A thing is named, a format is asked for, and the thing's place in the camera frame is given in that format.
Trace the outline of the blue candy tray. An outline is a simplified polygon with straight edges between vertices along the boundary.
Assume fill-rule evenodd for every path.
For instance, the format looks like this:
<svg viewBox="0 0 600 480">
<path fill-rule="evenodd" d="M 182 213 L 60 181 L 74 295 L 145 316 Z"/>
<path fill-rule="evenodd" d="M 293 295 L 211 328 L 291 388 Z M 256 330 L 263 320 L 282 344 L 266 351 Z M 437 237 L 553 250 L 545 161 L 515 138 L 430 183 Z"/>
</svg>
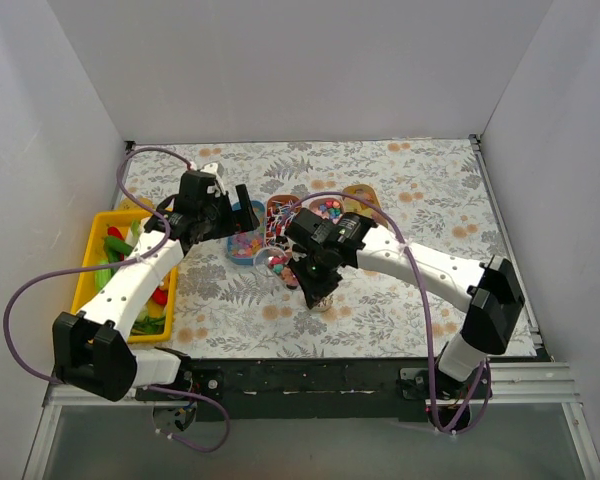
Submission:
<svg viewBox="0 0 600 480">
<path fill-rule="evenodd" d="M 260 201 L 253 200 L 252 208 L 259 226 L 253 231 L 235 234 L 226 242 L 227 256 L 231 262 L 237 265 L 252 266 L 256 254 L 265 243 L 265 206 Z"/>
</svg>

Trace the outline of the clear glass jar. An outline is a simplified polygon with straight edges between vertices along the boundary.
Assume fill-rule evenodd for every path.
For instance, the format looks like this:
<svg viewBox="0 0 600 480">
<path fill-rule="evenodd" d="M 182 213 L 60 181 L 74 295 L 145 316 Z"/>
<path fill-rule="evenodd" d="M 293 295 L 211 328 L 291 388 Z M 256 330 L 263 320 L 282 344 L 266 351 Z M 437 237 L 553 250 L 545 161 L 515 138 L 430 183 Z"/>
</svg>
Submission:
<svg viewBox="0 0 600 480">
<path fill-rule="evenodd" d="M 288 265 L 289 260 L 283 249 L 266 246 L 253 257 L 253 268 L 266 288 L 284 287 L 294 291 L 299 283 Z"/>
</svg>

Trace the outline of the beige gummy candy tray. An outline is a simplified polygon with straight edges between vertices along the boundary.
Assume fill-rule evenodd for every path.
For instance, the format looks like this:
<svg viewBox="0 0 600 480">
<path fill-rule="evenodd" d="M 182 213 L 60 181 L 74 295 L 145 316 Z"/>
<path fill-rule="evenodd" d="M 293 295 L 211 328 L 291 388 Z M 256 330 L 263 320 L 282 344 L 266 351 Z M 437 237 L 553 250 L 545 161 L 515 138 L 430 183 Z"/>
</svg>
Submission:
<svg viewBox="0 0 600 480">
<path fill-rule="evenodd" d="M 367 184 L 350 185 L 343 189 L 345 196 L 342 198 L 347 213 L 355 213 L 372 218 L 376 223 L 385 225 L 386 221 L 382 215 L 371 208 L 380 207 L 375 190 Z"/>
</svg>

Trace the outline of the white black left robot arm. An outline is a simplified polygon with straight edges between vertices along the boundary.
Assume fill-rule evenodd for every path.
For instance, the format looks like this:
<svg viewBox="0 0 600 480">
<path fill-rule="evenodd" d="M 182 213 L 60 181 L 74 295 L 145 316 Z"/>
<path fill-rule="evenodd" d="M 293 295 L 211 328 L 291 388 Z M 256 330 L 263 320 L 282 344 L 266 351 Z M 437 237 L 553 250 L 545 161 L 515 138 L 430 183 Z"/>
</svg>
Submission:
<svg viewBox="0 0 600 480">
<path fill-rule="evenodd" d="M 163 349 L 133 352 L 127 340 L 142 308 L 192 246 L 258 228 L 246 185 L 232 204 L 215 166 L 188 170 L 172 202 L 152 213 L 138 241 L 112 279 L 74 314 L 54 321 L 55 374 L 60 381 L 107 400 L 133 387 L 158 385 L 173 400 L 193 386 L 183 355 Z"/>
</svg>

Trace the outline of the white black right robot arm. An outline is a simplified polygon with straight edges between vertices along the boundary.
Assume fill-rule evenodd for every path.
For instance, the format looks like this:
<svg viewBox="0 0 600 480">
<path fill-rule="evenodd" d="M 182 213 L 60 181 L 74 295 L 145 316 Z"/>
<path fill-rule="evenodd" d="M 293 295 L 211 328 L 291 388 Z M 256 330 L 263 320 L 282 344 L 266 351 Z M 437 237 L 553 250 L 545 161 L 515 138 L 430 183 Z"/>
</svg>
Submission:
<svg viewBox="0 0 600 480">
<path fill-rule="evenodd" d="M 424 287 L 464 313 L 462 328 L 435 361 L 432 383 L 440 395 L 459 395 L 481 362 L 507 350 L 525 305 L 509 259 L 479 262 L 406 244 L 375 220 L 354 213 L 333 222 L 302 208 L 285 235 L 300 250 L 288 266 L 309 308 L 337 288 L 339 268 L 351 267 Z"/>
</svg>

